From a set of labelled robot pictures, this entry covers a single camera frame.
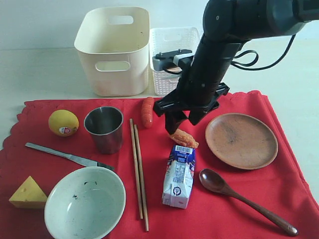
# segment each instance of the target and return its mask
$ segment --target wooden plate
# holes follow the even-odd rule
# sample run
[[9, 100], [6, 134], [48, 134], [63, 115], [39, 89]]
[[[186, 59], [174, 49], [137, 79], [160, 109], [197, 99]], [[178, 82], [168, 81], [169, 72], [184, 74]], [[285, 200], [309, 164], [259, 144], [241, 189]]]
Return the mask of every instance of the wooden plate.
[[230, 113], [214, 118], [205, 132], [210, 150], [223, 162], [241, 169], [258, 169], [274, 161], [278, 142], [260, 120]]

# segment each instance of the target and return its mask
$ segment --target milk carton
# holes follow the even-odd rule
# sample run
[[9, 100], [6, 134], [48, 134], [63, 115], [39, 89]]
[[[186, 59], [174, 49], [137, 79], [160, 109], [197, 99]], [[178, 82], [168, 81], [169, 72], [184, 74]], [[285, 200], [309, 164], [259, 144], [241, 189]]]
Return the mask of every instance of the milk carton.
[[172, 207], [187, 207], [195, 170], [195, 149], [175, 145], [167, 162], [162, 203]]

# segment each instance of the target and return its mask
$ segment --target cheese wedge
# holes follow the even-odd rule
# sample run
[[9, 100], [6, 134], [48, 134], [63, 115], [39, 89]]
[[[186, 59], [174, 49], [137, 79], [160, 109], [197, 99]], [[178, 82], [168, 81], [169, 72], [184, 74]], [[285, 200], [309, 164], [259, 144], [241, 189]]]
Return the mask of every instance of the cheese wedge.
[[11, 196], [11, 202], [17, 208], [43, 209], [47, 200], [47, 196], [29, 176], [24, 183]]

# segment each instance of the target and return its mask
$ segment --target lemon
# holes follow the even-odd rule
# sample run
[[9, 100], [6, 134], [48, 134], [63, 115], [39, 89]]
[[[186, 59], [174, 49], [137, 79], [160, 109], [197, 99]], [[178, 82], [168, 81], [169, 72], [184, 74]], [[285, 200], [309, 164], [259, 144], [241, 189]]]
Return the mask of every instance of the lemon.
[[54, 111], [48, 120], [50, 130], [58, 136], [73, 135], [79, 128], [79, 119], [67, 110]]

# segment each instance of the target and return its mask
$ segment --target wooden spoon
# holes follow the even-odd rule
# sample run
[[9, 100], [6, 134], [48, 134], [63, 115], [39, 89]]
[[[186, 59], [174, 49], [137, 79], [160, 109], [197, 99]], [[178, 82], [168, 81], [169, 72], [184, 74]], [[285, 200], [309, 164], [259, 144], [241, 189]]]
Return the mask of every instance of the wooden spoon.
[[218, 173], [206, 168], [201, 170], [199, 173], [199, 179], [202, 185], [209, 191], [234, 197], [251, 206], [253, 209], [286, 231], [288, 235], [294, 237], [299, 234], [298, 230], [294, 226], [281, 217], [236, 193]]

